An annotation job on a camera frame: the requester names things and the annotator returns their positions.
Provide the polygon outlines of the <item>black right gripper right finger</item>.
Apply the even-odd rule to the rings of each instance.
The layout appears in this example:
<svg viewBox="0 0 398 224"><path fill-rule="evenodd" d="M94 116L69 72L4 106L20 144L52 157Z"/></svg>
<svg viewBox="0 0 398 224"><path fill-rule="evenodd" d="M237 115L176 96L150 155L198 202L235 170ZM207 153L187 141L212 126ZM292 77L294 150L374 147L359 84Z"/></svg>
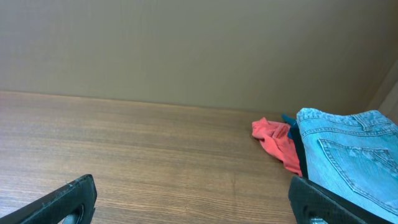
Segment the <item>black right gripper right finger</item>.
<svg viewBox="0 0 398 224"><path fill-rule="evenodd" d="M392 224L302 177L292 177L289 200L297 224Z"/></svg>

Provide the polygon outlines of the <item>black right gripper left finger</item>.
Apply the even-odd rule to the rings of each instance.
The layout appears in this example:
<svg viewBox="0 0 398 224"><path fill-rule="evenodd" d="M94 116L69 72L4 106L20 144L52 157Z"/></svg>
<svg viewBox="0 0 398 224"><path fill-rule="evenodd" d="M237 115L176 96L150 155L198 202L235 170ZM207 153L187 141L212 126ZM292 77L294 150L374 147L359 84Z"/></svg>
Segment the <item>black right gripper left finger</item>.
<svg viewBox="0 0 398 224"><path fill-rule="evenodd" d="M90 224L96 199L94 178L85 174L2 217L1 224Z"/></svg>

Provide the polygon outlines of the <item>light blue denim jeans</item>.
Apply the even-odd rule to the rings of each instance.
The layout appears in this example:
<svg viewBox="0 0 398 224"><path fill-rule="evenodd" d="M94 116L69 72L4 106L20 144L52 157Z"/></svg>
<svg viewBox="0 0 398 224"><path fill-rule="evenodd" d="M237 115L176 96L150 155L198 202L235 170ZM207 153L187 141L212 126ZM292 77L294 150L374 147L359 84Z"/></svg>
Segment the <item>light blue denim jeans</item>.
<svg viewBox="0 0 398 224"><path fill-rule="evenodd" d="M397 125L377 110L297 113L308 178L355 205L397 223Z"/></svg>

